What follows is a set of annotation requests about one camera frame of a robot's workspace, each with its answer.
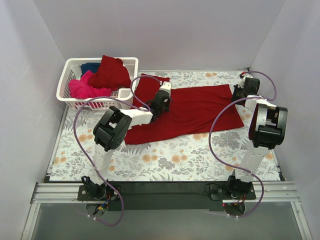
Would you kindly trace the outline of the blue shirt in basket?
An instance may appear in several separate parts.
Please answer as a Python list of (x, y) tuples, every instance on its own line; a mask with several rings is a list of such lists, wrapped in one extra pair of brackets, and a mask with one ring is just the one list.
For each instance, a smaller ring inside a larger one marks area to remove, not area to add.
[(91, 71), (94, 74), (98, 71), (99, 67), (100, 67), (99, 62), (87, 62), (80, 65), (81, 73), (83, 75), (88, 71)]

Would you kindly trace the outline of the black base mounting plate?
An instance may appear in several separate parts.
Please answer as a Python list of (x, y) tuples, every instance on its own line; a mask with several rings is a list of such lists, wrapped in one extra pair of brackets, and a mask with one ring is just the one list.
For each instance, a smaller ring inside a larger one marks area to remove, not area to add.
[(110, 188), (93, 186), (87, 181), (79, 189), (77, 200), (87, 203), (109, 201), (110, 211), (195, 210), (223, 211), (223, 201), (236, 202), (226, 181), (112, 181)]

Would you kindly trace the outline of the dark red shirt in basket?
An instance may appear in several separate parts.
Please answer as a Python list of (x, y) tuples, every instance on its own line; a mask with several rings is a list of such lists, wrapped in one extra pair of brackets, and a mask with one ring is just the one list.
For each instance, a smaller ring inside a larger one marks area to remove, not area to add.
[(98, 71), (88, 80), (88, 85), (97, 89), (107, 88), (117, 90), (129, 88), (131, 79), (127, 68), (120, 58), (103, 55)]

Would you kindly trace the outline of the aluminium frame rail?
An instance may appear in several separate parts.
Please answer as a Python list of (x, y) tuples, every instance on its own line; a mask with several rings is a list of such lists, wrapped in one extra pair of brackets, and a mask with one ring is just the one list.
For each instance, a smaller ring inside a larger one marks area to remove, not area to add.
[(310, 240), (301, 200), (293, 182), (253, 184), (245, 217), (208, 209), (108, 211), (93, 219), (97, 203), (79, 201), (81, 183), (39, 183), (22, 232), (24, 240)]

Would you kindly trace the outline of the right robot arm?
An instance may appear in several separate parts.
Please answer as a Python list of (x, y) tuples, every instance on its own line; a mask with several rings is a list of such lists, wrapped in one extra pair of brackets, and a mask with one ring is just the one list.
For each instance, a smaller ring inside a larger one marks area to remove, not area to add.
[(232, 94), (232, 102), (253, 112), (246, 153), (227, 180), (226, 192), (233, 199), (253, 192), (253, 174), (266, 155), (281, 145), (285, 138), (288, 109), (274, 105), (258, 95), (259, 87), (259, 79), (245, 76), (234, 86)]

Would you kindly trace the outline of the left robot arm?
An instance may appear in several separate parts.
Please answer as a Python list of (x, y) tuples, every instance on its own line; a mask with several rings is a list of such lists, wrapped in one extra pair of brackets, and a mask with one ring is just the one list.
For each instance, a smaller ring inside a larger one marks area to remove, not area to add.
[(107, 175), (114, 151), (121, 145), (132, 127), (148, 125), (169, 111), (171, 91), (160, 89), (146, 107), (119, 109), (109, 107), (93, 129), (95, 154), (90, 160), (93, 173), (83, 176), (81, 181), (86, 192), (95, 200), (104, 199), (107, 194)]

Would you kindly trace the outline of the red t shirt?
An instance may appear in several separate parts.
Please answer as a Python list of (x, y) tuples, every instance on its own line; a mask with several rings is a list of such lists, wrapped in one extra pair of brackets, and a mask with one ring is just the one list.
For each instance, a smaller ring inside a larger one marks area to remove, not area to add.
[(218, 114), (231, 103), (228, 84), (171, 89), (169, 111), (150, 123), (133, 126), (125, 136), (127, 145), (172, 139), (182, 135), (242, 128), (243, 121), (233, 105), (214, 123)]

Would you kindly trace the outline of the white plastic laundry basket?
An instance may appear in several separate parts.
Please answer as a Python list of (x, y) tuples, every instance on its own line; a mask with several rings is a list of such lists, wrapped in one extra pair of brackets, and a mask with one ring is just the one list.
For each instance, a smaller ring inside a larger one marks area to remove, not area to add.
[(103, 98), (86, 104), (86, 108), (102, 111), (115, 105), (128, 109), (127, 105), (114, 99), (133, 103), (132, 91), (137, 83), (132, 80), (138, 76), (138, 63), (136, 57), (70, 58), (59, 79), (56, 98), (72, 110), (78, 110), (95, 97)]

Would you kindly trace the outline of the pink shirt in basket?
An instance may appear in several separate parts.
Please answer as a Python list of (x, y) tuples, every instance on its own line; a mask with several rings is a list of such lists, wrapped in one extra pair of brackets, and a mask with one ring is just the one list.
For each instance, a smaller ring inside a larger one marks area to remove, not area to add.
[(110, 97), (112, 90), (110, 88), (94, 88), (88, 84), (89, 78), (93, 73), (88, 70), (80, 80), (72, 79), (68, 83), (69, 94), (71, 98), (88, 99), (95, 97)]

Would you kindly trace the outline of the floral patterned table mat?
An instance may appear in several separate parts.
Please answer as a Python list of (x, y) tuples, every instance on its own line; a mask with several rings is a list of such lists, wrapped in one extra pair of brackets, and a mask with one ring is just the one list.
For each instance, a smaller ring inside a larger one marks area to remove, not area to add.
[[(244, 127), (182, 135), (140, 145), (122, 144), (112, 155), (110, 181), (225, 181), (244, 157), (252, 112), (237, 106)], [(55, 159), (48, 170), (51, 182), (79, 182), (92, 171), (93, 128), (102, 111), (68, 110), (63, 117)]]

